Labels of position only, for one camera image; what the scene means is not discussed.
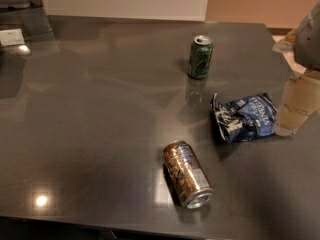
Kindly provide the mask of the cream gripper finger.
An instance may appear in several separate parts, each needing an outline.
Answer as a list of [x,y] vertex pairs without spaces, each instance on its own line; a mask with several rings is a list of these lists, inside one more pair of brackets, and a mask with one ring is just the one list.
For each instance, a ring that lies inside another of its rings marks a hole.
[[284,87],[273,130],[277,135],[294,134],[320,108],[320,72],[306,70],[290,76]]
[[273,45],[273,50],[278,53],[292,52],[296,39],[296,33],[296,29],[290,30],[283,38]]

